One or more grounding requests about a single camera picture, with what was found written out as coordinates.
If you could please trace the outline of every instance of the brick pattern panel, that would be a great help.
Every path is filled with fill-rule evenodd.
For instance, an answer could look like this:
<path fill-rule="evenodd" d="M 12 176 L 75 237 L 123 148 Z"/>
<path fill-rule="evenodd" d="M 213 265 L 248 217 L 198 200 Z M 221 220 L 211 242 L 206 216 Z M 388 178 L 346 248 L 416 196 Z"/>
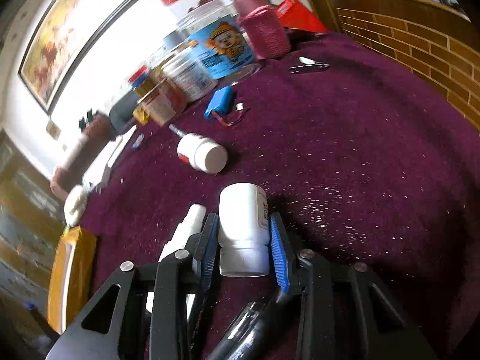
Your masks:
<path fill-rule="evenodd" d="M 351 9 L 337 13 L 347 35 L 408 67 L 480 130 L 480 52 L 419 23 Z"/>

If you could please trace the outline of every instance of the blue label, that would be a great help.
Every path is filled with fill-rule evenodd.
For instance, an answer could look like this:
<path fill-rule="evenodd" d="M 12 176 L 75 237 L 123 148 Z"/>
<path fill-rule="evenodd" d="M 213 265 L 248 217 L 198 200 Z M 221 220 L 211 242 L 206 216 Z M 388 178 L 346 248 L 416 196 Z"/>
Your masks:
<path fill-rule="evenodd" d="M 214 79 L 228 76 L 254 60 L 254 54 L 230 15 L 190 35 L 187 44 Z"/>

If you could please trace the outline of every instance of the white pill bottle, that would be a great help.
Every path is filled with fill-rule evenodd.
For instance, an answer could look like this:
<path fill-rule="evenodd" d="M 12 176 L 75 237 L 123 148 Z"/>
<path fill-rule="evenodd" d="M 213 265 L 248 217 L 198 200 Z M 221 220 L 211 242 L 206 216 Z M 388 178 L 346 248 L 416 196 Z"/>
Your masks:
<path fill-rule="evenodd" d="M 237 183 L 220 193 L 220 274 L 254 278 L 268 274 L 270 231 L 265 191 L 258 185 Z"/>

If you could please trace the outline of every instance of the framed painting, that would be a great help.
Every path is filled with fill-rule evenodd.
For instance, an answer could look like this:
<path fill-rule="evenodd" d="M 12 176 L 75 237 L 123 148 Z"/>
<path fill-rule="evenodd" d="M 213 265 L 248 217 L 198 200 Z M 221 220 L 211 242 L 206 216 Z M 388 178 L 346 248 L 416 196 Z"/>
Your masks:
<path fill-rule="evenodd" d="M 88 50 L 136 1 L 52 1 L 28 43 L 18 71 L 48 115 Z"/>

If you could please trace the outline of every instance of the blue battery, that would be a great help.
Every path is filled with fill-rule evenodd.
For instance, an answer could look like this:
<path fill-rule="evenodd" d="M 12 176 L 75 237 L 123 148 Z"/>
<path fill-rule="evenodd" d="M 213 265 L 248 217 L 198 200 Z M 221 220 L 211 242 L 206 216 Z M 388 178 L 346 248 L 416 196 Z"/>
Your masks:
<path fill-rule="evenodd" d="M 205 110 L 203 116 L 205 119 L 213 120 L 214 117 L 211 114 L 215 111 L 219 116 L 225 116 L 229 113 L 231 104 L 233 101 L 233 89 L 231 86 L 225 86 L 225 88 L 217 90 L 208 103 L 208 107 Z"/>

